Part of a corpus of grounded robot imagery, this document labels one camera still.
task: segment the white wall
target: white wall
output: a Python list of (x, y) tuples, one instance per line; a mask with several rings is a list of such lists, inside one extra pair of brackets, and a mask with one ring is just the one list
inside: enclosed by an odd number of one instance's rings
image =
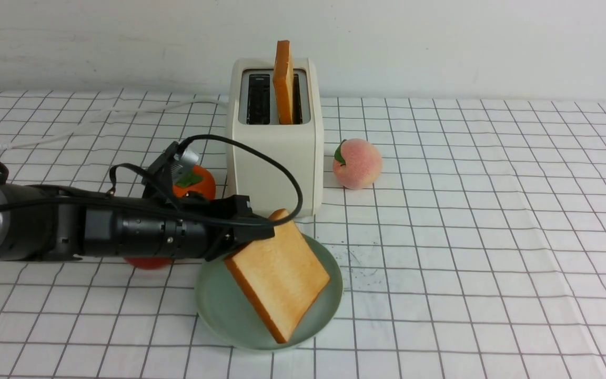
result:
[(0, 88), (225, 93), (278, 39), (322, 95), (606, 99), (606, 0), (0, 0)]

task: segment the bread slice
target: bread slice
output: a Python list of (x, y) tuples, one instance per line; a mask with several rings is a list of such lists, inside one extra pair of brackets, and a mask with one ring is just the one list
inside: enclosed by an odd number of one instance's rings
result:
[(294, 60), (289, 41), (277, 41), (275, 68), (272, 70), (279, 123), (294, 123)]
[[(289, 213), (281, 209), (271, 220)], [(330, 281), (294, 221), (275, 227), (275, 237), (249, 243), (224, 260), (277, 343), (287, 343)]]

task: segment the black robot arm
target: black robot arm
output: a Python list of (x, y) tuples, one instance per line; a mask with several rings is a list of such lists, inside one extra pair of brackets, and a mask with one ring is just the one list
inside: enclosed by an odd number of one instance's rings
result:
[[(253, 214), (248, 196), (209, 201), (197, 193), (176, 198), (173, 183), (197, 161), (188, 145), (215, 139), (265, 159), (280, 169), (298, 194), (287, 218), (270, 221)], [(143, 178), (142, 198), (115, 196), (116, 170), (129, 168)], [(111, 189), (90, 192), (56, 185), (7, 183), (0, 163), (0, 261), (69, 262), (92, 257), (202, 258), (211, 261), (246, 243), (274, 236), (274, 226), (291, 221), (302, 206), (296, 180), (262, 153), (219, 136), (194, 136), (173, 143), (148, 171), (130, 164), (113, 166)]]

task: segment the ceramic plate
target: ceramic plate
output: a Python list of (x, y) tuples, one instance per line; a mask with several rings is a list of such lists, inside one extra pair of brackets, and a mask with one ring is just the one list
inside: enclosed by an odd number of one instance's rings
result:
[(317, 335), (334, 318), (341, 304), (343, 276), (329, 250), (307, 235), (304, 237), (331, 280), (303, 317), (289, 343), (276, 343), (222, 259), (205, 262), (200, 268), (195, 286), (195, 301), (200, 319), (219, 338), (242, 350), (284, 350), (296, 347)]

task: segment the grid tablecloth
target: grid tablecloth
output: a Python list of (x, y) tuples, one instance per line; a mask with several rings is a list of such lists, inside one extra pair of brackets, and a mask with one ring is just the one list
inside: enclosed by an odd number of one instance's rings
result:
[[(57, 134), (114, 105), (190, 97), (2, 92), (0, 142)], [(317, 338), (276, 354), (226, 345), (198, 320), (196, 261), (156, 272), (118, 259), (0, 262), (0, 377), (606, 377), (606, 103), (322, 105), (324, 205), (299, 225), (334, 254), (346, 292)], [(112, 114), (0, 158), (15, 183), (106, 190), (110, 165), (145, 166), (173, 140), (223, 134), (225, 114), (211, 104)], [(353, 137), (384, 156), (373, 188), (344, 190), (330, 170)], [(223, 193), (225, 147), (196, 150)], [(141, 195), (134, 175), (118, 180), (118, 195)]]

